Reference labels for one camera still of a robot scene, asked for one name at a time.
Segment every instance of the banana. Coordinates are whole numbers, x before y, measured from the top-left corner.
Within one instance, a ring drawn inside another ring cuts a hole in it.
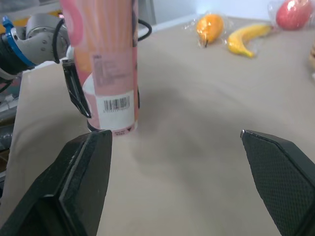
[[[259,24],[240,28],[233,32],[228,40],[230,52],[253,58],[255,53],[248,50],[245,45],[254,38],[266,36],[272,30],[271,25]]]

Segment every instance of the apple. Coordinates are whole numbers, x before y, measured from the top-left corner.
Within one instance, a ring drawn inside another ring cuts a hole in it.
[[[284,30],[298,30],[305,26],[312,14],[310,0],[286,0],[277,12],[277,24]]]

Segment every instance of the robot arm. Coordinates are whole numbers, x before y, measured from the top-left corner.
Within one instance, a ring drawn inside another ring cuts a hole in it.
[[[5,33],[0,35],[0,78],[12,80],[22,71],[33,69],[45,61],[55,61],[53,36],[60,18],[37,14],[30,17],[25,27],[14,27],[4,17]],[[57,32],[56,52],[64,58],[70,40],[63,25]]]

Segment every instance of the beige table surface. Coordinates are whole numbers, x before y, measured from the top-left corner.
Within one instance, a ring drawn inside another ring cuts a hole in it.
[[[139,127],[113,142],[99,236],[279,236],[242,129],[295,142],[315,161],[315,31],[265,40],[257,58],[199,49],[175,27],[139,43]],[[8,217],[65,143],[86,133],[60,65],[25,74],[1,204]]]

